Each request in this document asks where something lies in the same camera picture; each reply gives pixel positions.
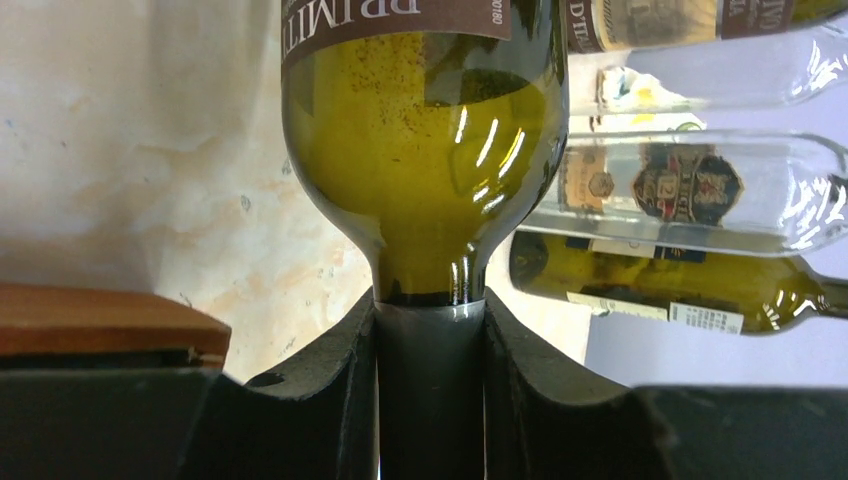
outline bottle neck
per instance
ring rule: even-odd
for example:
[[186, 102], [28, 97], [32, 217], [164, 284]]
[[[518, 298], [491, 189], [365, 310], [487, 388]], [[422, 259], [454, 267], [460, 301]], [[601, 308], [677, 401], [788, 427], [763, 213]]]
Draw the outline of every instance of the bottle neck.
[[486, 274], [486, 261], [480, 258], [468, 252], [395, 255], [383, 250], [370, 261], [374, 299], [398, 307], [449, 307], [480, 301]]
[[822, 287], [819, 313], [848, 319], [848, 280], [820, 276], [819, 283]]
[[848, 178], [817, 176], [798, 186], [800, 200], [786, 211], [798, 231], [790, 249], [820, 246], [848, 230]]
[[831, 25], [811, 28], [807, 32], [813, 45], [806, 82], [792, 92], [796, 101], [813, 97], [825, 87], [844, 83], [848, 78], [848, 35]]

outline wine label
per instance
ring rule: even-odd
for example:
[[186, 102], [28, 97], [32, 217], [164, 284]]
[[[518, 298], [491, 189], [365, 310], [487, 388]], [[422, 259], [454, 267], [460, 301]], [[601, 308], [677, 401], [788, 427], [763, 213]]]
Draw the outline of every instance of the wine label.
[[638, 242], [622, 242], [617, 240], [602, 240], [567, 237], [565, 246], [578, 250], [589, 250], [598, 253], [626, 255], [628, 257], [654, 258], [677, 262], [704, 263], [706, 252], [686, 250], [682, 248], [660, 247]]
[[[562, 211], [602, 213], [608, 205], [663, 222], [719, 226], [744, 190], [730, 163], [709, 145], [648, 141], [638, 149], [614, 144], [571, 147], [560, 168]], [[635, 176], [627, 175], [629, 169]], [[613, 194], [617, 182], [628, 181], [629, 196]]]
[[672, 303], [671, 308], [669, 308], [668, 321], [738, 335], [742, 333], [742, 324], [745, 317], [738, 313]]
[[781, 33], [794, 0], [563, 0], [569, 51], [596, 53]]
[[623, 302], [620, 300], [610, 300], [609, 298], [571, 292], [566, 294], [566, 299], [569, 302], [576, 303], [578, 305], [591, 307], [592, 314], [596, 316], [604, 316], [608, 315], [610, 312], [616, 312], [642, 318], [650, 318], [653, 320], [661, 320], [663, 322], [668, 321], [668, 310], [660, 307]]
[[666, 310], [665, 308], [610, 300], [582, 293], [569, 292], [566, 298], [569, 302], [591, 307], [594, 316], [602, 317], [612, 312], [623, 313], [731, 335], [740, 335], [745, 321], [745, 317], [738, 313], [695, 307], [683, 303], [672, 302], [669, 309]]
[[566, 148], [560, 176], [561, 207], [603, 212], [603, 201], [612, 194], [615, 182], [606, 171], [603, 147]]
[[664, 222], [718, 226], [744, 190], [730, 163], [707, 145], [646, 143], [642, 162], [633, 198]]
[[282, 69], [330, 45], [388, 33], [511, 38], [510, 0], [283, 0]]

